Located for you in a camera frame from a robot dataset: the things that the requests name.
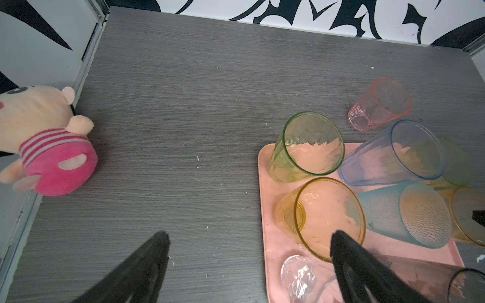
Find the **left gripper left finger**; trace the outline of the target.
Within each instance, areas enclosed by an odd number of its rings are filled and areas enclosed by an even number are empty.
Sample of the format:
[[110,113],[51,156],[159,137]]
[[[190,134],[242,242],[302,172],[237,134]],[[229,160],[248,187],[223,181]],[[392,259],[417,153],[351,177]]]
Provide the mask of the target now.
[[157,302],[169,262],[169,235],[156,232],[75,302]]

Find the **small pink glass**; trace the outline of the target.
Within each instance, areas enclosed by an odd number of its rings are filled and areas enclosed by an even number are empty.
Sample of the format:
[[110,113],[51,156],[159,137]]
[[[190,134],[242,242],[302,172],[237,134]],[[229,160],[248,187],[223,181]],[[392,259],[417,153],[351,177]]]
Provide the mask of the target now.
[[351,107],[347,118],[358,131],[369,131],[408,115],[413,98],[392,78],[379,78]]

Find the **tall green glass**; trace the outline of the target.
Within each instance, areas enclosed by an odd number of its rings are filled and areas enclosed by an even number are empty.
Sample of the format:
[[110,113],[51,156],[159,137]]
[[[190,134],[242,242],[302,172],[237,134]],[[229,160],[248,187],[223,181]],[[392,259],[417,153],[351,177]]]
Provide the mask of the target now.
[[293,183],[335,172],[343,162],[345,143],[338,127],[313,111],[292,116],[275,143],[269,176],[279,183]]

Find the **teal frosted cup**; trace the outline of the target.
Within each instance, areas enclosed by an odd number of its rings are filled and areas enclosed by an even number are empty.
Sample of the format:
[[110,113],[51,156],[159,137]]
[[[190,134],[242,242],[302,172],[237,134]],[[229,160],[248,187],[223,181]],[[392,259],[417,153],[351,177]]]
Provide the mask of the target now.
[[370,231],[428,249],[439,249],[451,238],[448,207],[428,185],[402,183],[367,191],[357,198]]

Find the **small yellow glass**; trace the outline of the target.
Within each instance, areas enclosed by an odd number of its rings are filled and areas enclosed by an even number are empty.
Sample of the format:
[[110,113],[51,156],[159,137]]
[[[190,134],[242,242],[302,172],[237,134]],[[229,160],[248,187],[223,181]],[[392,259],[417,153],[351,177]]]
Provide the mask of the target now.
[[451,238],[484,247],[484,227],[472,219],[474,210],[484,210],[484,194],[465,186],[439,189],[437,192],[450,211]]

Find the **tall amber glass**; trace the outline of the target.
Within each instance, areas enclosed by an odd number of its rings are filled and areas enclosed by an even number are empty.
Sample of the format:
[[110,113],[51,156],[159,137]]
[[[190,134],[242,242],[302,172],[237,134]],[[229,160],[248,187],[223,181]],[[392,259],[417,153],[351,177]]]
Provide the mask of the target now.
[[275,225],[314,257],[332,262],[331,241],[344,231],[358,244],[366,237],[366,218],[357,196],[333,178],[315,178],[285,195],[273,207]]

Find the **tall dark grey glass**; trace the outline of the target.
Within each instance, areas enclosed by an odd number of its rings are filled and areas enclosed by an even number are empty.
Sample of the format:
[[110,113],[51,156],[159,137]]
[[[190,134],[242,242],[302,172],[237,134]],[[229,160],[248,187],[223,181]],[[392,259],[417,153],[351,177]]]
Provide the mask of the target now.
[[398,256],[375,258],[431,302],[484,302],[482,271]]

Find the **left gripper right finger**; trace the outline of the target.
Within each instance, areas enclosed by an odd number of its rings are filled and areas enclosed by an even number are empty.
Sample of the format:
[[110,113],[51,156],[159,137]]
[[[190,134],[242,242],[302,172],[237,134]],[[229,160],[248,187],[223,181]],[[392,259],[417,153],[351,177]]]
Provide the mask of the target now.
[[330,255],[344,302],[429,302],[344,231],[333,233]]

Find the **clear stemmed glass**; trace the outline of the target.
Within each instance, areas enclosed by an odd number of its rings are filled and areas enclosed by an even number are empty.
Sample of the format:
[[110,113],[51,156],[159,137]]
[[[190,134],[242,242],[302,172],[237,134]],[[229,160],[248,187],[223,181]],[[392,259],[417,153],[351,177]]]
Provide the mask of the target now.
[[280,281],[291,302],[343,302],[331,263],[300,255],[288,257]]

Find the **pink plastic tray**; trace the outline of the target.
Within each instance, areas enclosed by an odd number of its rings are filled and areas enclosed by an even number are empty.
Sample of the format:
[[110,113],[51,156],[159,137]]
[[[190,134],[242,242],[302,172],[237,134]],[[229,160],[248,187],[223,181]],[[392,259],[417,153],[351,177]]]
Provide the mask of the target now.
[[[280,281],[281,267],[288,257],[293,255],[305,256],[330,270],[333,269],[333,265],[314,257],[306,248],[298,245],[293,238],[287,236],[274,223],[274,204],[306,182],[302,180],[295,183],[278,183],[269,176],[268,166],[274,146],[273,143],[265,145],[258,154],[266,293],[269,302],[289,302],[288,294]],[[400,256],[458,267],[464,266],[457,245],[453,240],[450,240],[446,246],[440,249],[427,249],[373,231],[367,231],[363,247],[379,255]]]

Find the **small green glass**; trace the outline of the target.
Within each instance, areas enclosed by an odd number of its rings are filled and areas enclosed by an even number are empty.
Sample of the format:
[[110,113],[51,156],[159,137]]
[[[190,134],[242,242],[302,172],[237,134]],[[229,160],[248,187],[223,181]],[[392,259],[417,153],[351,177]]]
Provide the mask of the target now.
[[460,146],[446,138],[439,138],[447,156],[444,173],[438,179],[423,181],[436,190],[467,186],[472,180],[472,164],[469,155]]

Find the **tall blue glass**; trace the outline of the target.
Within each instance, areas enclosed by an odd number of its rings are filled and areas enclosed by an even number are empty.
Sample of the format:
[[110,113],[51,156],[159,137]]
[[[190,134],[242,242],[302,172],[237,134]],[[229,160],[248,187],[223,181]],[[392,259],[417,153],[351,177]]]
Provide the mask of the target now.
[[433,181],[447,168],[438,138],[424,125],[401,120],[358,146],[338,168],[350,186]]

